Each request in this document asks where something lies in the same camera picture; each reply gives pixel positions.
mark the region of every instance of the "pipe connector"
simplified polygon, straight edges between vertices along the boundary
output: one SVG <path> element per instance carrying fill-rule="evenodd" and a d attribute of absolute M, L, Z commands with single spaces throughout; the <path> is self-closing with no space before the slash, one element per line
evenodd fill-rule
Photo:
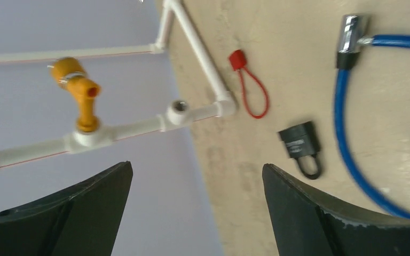
<path fill-rule="evenodd" d="M 150 51 L 151 51 L 151 54 L 164 53 L 164 51 L 165 51 L 165 44 L 164 44 L 164 43 L 154 43 L 154 44 L 150 44 Z"/>
<path fill-rule="evenodd" d="M 167 108 L 166 116 L 172 124 L 183 125 L 192 123 L 191 110 L 184 100 L 176 100 Z"/>
<path fill-rule="evenodd" d="M 88 78 L 80 62 L 75 58 L 58 59 L 49 67 L 54 80 L 78 103 L 79 118 L 76 127 L 82 132 L 96 131 L 99 128 L 99 121 L 94 114 L 94 103 L 101 87 Z"/>
<path fill-rule="evenodd" d="M 179 4 L 179 3 L 181 3 L 181 0 L 164 0 L 163 7 L 170 8 L 172 4 Z"/>
<path fill-rule="evenodd" d="M 114 143 L 114 131 L 111 127 L 99 125 L 94 132 L 83 132 L 76 129 L 64 137 L 65 148 L 70 154 L 82 153 Z"/>
<path fill-rule="evenodd" d="M 219 94 L 213 104 L 218 108 L 218 117 L 233 115 L 237 110 L 236 101 L 229 91 L 226 91 L 224 94 Z"/>

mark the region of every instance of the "gray wall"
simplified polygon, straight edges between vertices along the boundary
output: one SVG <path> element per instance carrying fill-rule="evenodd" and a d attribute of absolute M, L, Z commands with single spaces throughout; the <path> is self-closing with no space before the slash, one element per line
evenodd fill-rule
<path fill-rule="evenodd" d="M 0 0 L 0 53 L 125 46 L 155 40 L 152 2 Z M 0 66 L 0 149 L 71 132 L 77 107 L 47 63 Z M 102 86 L 105 124 L 152 117 L 178 98 L 169 58 L 134 55 L 83 61 Z M 134 178 L 113 255 L 222 255 L 188 130 L 152 133 L 78 155 L 0 172 L 0 211 L 84 180 L 120 161 Z"/>

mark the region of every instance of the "yellow nozzle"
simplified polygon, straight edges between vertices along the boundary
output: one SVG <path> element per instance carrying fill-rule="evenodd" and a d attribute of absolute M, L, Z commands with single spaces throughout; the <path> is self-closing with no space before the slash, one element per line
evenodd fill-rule
<path fill-rule="evenodd" d="M 83 132 L 98 129 L 98 118 L 93 113 L 95 97 L 101 87 L 87 78 L 87 73 L 75 58 L 59 59 L 51 66 L 51 75 L 59 86 L 70 92 L 79 106 L 79 118 L 76 127 Z"/>

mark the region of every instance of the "concrete floor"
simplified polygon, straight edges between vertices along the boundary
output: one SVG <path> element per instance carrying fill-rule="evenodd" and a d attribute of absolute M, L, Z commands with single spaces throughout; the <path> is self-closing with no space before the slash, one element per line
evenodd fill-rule
<path fill-rule="evenodd" d="M 240 107 L 234 116 L 197 122 L 191 129 L 226 255 L 278 254 L 261 179 L 264 163 L 380 211 L 353 183 L 336 148 L 336 40 L 342 15 L 355 12 L 373 15 L 371 34 L 410 34 L 410 1 L 184 0 L 184 5 L 240 105 L 238 77 L 227 59 L 236 49 L 245 51 L 249 69 L 271 96 L 272 108 L 264 119 L 252 119 Z M 169 52 L 182 97 L 193 107 L 212 102 L 177 22 Z M 253 108 L 261 110 L 260 90 L 247 85 Z M 365 49 L 353 72 L 347 113 L 351 149 L 364 174 L 410 209 L 410 51 Z M 276 134 L 308 120 L 317 125 L 326 167 L 316 181 L 300 175 Z"/>

